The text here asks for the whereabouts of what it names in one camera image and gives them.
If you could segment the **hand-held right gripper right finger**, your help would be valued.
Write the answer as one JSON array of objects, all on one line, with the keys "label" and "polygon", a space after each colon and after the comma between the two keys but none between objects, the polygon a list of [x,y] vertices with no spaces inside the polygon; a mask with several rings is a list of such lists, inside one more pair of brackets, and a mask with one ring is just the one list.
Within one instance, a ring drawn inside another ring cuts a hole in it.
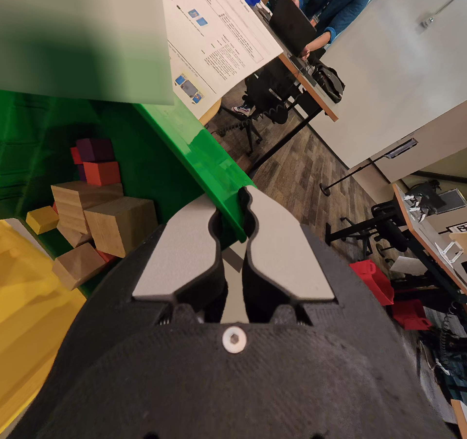
[{"label": "hand-held right gripper right finger", "polygon": [[239,190],[248,237],[242,291],[248,321],[269,323],[281,305],[307,320],[304,304],[335,302],[335,294],[299,221],[254,186]]}]

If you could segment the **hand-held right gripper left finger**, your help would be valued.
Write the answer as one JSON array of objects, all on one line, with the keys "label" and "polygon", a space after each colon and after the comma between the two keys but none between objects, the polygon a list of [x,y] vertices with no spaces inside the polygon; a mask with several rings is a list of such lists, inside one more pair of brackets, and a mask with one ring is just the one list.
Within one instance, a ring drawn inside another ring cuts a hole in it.
[{"label": "hand-held right gripper left finger", "polygon": [[207,195],[188,203],[167,222],[132,297],[189,304],[205,322],[219,323],[228,295],[221,234],[221,214]]}]

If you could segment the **pile of wooden cubes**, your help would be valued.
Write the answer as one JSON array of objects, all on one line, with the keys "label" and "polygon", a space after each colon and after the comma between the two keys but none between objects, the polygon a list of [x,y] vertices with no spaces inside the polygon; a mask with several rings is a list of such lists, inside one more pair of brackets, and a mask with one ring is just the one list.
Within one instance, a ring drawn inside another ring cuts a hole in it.
[{"label": "pile of wooden cubes", "polygon": [[34,233],[58,230],[72,246],[52,265],[68,290],[126,257],[158,225],[153,201],[124,195],[110,139],[79,139],[71,154],[80,179],[51,185],[54,205],[26,215]]}]

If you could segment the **green plastic bin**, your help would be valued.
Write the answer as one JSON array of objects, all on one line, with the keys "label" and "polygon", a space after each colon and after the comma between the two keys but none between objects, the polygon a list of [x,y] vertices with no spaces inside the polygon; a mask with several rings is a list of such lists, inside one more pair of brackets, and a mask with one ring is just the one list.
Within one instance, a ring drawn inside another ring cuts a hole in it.
[{"label": "green plastic bin", "polygon": [[221,249],[245,242],[238,190],[253,185],[180,101],[173,107],[1,91],[1,219],[53,202],[51,185],[77,178],[70,148],[108,138],[123,191],[155,202],[167,221],[205,193],[222,213]]}]

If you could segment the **yellow plastic bin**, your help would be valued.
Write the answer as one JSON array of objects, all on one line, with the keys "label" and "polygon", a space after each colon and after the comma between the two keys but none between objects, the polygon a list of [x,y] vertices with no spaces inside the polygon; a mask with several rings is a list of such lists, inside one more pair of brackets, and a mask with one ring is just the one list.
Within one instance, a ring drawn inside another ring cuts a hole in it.
[{"label": "yellow plastic bin", "polygon": [[85,297],[16,219],[0,223],[0,431],[7,438],[43,386]]}]

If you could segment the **red plastic bin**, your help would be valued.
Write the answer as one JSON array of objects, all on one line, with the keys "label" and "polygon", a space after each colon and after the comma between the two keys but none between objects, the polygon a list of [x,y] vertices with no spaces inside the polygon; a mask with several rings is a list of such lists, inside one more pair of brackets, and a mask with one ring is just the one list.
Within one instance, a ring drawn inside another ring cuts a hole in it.
[{"label": "red plastic bin", "polygon": [[381,306],[394,303],[394,289],[390,280],[372,260],[350,263],[349,267],[365,283]]},{"label": "red plastic bin", "polygon": [[392,317],[406,331],[426,331],[432,327],[423,304],[418,299],[395,301],[392,305]]}]

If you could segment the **black swivel chair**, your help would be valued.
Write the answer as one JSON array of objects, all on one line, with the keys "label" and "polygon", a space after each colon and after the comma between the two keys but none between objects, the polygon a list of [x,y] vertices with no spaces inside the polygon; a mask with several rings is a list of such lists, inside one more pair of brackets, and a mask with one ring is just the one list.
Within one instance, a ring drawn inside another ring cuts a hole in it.
[{"label": "black swivel chair", "polygon": [[394,248],[399,252],[406,252],[408,239],[401,230],[401,227],[405,226],[405,220],[395,199],[372,206],[371,214],[372,218],[357,224],[347,217],[341,217],[341,222],[347,222],[349,226],[336,232],[332,232],[331,225],[326,224],[325,243],[330,245],[334,241],[346,241],[348,238],[361,241],[363,260],[373,254],[370,243],[371,237],[376,243],[385,240],[390,244],[389,247],[383,248],[383,251]]}]

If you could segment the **long grey-topped desk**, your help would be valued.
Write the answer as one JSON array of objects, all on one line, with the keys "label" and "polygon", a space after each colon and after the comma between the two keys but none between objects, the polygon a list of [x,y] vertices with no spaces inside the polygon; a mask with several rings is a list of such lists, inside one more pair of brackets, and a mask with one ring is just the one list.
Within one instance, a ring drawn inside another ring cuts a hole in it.
[{"label": "long grey-topped desk", "polygon": [[451,295],[452,299],[464,304],[467,302],[466,254],[457,260],[453,267],[441,257],[449,238],[435,231],[428,219],[420,221],[421,214],[412,212],[412,201],[406,200],[405,193],[396,184],[392,186],[395,199],[402,211],[405,224],[412,235],[408,247],[423,263],[435,280]]}]

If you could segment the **round wooden stool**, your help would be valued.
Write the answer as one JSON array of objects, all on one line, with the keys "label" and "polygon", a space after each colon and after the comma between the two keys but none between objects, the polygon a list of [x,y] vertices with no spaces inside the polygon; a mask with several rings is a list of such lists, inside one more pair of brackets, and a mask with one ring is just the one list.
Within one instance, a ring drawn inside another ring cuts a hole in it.
[{"label": "round wooden stool", "polygon": [[218,113],[219,109],[221,108],[222,98],[217,100],[207,111],[204,113],[200,118],[199,122],[202,126],[206,126],[207,123]]}]

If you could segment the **laptop stand with tan board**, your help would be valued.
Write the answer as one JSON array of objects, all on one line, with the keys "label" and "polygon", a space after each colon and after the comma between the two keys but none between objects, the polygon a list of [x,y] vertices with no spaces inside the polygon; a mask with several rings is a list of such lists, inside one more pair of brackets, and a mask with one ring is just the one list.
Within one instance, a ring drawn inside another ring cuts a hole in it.
[{"label": "laptop stand with tan board", "polygon": [[447,264],[453,267],[454,263],[467,252],[467,233],[450,233],[448,238],[450,241],[444,249],[441,249],[440,254]]}]

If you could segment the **black office chair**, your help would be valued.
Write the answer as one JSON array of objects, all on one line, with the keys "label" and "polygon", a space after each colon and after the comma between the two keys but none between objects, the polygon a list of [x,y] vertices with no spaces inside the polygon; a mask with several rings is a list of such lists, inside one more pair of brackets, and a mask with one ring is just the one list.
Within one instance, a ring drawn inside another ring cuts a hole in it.
[{"label": "black office chair", "polygon": [[257,130],[255,123],[264,118],[273,124],[283,125],[287,122],[289,110],[286,107],[287,100],[293,95],[296,77],[287,68],[284,70],[263,68],[259,74],[253,74],[245,79],[246,90],[242,97],[242,108],[251,108],[250,114],[235,114],[236,123],[231,126],[223,126],[214,131],[219,137],[224,137],[228,132],[244,130],[247,134],[249,154],[253,153],[253,136],[256,136],[256,144],[263,141],[263,137]]}]

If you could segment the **wooden desk with black legs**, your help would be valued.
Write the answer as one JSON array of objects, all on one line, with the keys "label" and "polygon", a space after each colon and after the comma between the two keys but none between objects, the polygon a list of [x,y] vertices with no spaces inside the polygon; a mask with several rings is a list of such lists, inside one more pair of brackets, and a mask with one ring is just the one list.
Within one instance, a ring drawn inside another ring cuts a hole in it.
[{"label": "wooden desk with black legs", "polygon": [[303,68],[299,63],[295,64],[296,58],[289,52],[284,43],[270,27],[270,16],[267,13],[267,9],[260,6],[254,6],[252,7],[252,10],[269,33],[271,33],[277,44],[281,46],[283,52],[278,55],[278,58],[281,60],[283,65],[287,67],[288,71],[292,74],[297,83],[299,83],[309,96],[313,98],[314,102],[312,103],[312,113],[310,115],[307,114],[296,127],[294,127],[278,143],[270,148],[262,157],[255,161],[253,166],[249,168],[247,175],[250,179],[253,179],[259,168],[282,147],[287,145],[295,135],[305,128],[321,111],[324,111],[330,120],[334,122],[338,120],[338,105],[334,103],[318,83],[312,79],[310,69],[306,72],[305,68]]}]

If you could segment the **black bag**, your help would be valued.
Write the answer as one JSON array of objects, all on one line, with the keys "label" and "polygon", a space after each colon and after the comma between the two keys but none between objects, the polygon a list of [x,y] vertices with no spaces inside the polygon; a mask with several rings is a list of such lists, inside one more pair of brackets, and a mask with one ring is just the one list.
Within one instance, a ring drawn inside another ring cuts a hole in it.
[{"label": "black bag", "polygon": [[341,102],[345,84],[335,69],[319,62],[315,65],[312,78],[335,104]]}]

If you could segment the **printed instruction sheet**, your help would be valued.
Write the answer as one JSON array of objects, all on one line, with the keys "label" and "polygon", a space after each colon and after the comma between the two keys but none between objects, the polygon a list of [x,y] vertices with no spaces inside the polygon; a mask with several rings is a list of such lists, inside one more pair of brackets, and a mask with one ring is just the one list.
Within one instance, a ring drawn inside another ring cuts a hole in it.
[{"label": "printed instruction sheet", "polygon": [[162,0],[174,93],[200,110],[283,52],[245,0]]}]

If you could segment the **black laptop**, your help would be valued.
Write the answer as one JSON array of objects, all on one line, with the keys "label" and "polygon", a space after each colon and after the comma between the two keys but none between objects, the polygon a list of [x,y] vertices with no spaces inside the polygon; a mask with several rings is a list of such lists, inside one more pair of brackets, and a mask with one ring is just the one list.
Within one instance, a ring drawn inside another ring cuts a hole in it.
[{"label": "black laptop", "polygon": [[293,56],[300,56],[316,37],[310,19],[292,0],[277,0],[269,27]]}]

